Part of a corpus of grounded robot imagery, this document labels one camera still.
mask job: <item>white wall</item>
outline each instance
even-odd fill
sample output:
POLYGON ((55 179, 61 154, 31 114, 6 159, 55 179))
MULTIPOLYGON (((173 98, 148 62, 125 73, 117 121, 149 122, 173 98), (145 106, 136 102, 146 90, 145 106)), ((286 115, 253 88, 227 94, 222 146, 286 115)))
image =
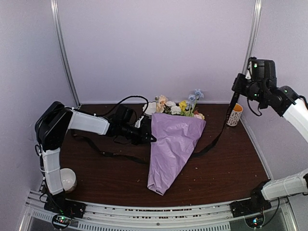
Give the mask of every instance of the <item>white wall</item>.
MULTIPOLYGON (((276 64, 278 86, 288 85, 308 96, 308 1, 262 3, 262 16, 254 56, 276 64)), ((256 117, 245 106, 248 121, 274 179, 308 168, 308 145, 301 135, 272 109, 256 117)), ((308 197, 291 197, 301 231, 307 231, 308 197)))
POLYGON ((30 189, 41 183, 34 123, 55 100, 74 105, 49 0, 0 6, 0 230, 17 227, 30 189))
POLYGON ((175 101, 195 88, 228 103, 242 71, 254 0, 61 0, 72 76, 82 103, 128 95, 175 101))

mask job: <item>wooden table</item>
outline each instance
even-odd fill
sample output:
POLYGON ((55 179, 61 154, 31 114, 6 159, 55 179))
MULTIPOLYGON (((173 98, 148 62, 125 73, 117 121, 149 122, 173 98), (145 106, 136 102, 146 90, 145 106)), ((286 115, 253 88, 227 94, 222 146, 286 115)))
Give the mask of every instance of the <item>wooden table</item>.
MULTIPOLYGON (((137 113, 141 105, 129 105, 137 113)), ((112 105, 83 105, 82 110, 104 113, 112 105)), ((225 104, 202 104, 206 127, 196 150, 199 151, 219 134, 228 108, 225 104)), ((78 132, 90 137, 103 151, 124 153, 146 161, 150 145, 121 145, 113 138, 78 132)), ((148 165, 125 158, 107 158, 92 150, 86 142, 67 134, 61 151, 61 166, 74 170, 77 188, 68 198, 108 205, 180 206, 202 205, 239 200, 267 175, 242 124, 226 127, 216 147, 201 157, 188 161, 170 189, 160 196, 147 189, 148 165)))

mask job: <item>bouquet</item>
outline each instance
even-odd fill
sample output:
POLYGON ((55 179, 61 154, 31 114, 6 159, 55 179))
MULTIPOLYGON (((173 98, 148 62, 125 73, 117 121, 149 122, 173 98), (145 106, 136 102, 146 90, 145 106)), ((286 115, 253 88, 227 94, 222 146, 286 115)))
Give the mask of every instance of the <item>bouquet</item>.
POLYGON ((151 143, 148 189, 164 195, 193 153, 205 128, 205 117, 196 108, 203 97, 196 89, 180 103, 163 95, 150 103, 146 113, 152 115, 152 134, 157 141, 151 143))

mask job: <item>metal pole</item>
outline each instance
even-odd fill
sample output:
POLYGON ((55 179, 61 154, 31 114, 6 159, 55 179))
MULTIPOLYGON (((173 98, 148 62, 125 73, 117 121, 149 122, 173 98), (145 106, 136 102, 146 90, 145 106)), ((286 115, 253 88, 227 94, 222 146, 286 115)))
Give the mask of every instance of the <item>metal pole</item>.
POLYGON ((253 15, 252 23, 251 23, 250 37, 249 37, 248 48, 247 48, 247 53, 246 53, 246 57, 245 57, 244 65, 243 65, 242 74, 246 74, 248 59, 251 57, 255 43, 256 43, 260 19, 261 19, 261 6, 262 6, 262 0, 255 0, 255 11, 254 11, 254 15, 253 15))
POLYGON ((66 78, 67 78, 67 81, 68 81, 69 88, 70 88, 72 95, 74 97, 75 104, 78 107, 78 106, 80 106, 80 101, 79 101, 79 98, 78 98, 78 95, 77 95, 76 87, 74 85, 71 70, 70 70, 69 64, 68 64, 68 59, 67 59, 67 55, 66 55, 66 50, 65 50, 64 40, 63 40, 63 35, 62 35, 62 30, 61 30, 61 23, 60 23, 60 16, 59 16, 57 0, 51 0, 51 11, 52 11, 52 16, 53 16, 53 20, 54 20, 54 24, 55 24, 56 32, 57 32, 57 36, 58 36, 58 41, 59 41, 59 45, 60 45, 60 51, 61 51, 63 67, 64 67, 64 70, 65 70, 65 75, 66 75, 66 78))

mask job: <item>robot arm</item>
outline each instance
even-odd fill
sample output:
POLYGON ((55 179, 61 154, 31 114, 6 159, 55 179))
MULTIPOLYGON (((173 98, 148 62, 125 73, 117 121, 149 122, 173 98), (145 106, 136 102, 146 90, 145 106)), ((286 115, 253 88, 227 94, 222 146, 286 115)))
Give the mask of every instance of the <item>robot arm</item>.
POLYGON ((35 124, 39 146, 40 169, 46 180, 48 203, 45 209, 57 212, 68 208, 74 210, 75 205, 67 205, 60 175, 60 149, 69 129, 93 132, 106 136, 124 136, 132 144, 156 141, 151 135, 150 120, 143 118, 136 128, 129 124, 133 110, 119 105, 115 114, 109 118, 81 112, 54 102, 35 124))
MULTIPOLYGON (((246 75, 238 74, 232 90, 259 102, 259 108, 271 106, 290 122, 308 142, 308 110, 305 103, 288 86, 276 87, 275 63, 251 58, 246 75)), ((280 180, 261 183, 251 192, 250 210, 256 211, 266 201, 277 197, 308 193, 308 169, 280 180)))
POLYGON ((106 135, 110 123, 96 117, 64 107, 54 102, 36 123, 37 140, 41 148, 41 170, 52 195, 63 191, 60 177, 60 148, 69 129, 106 135))

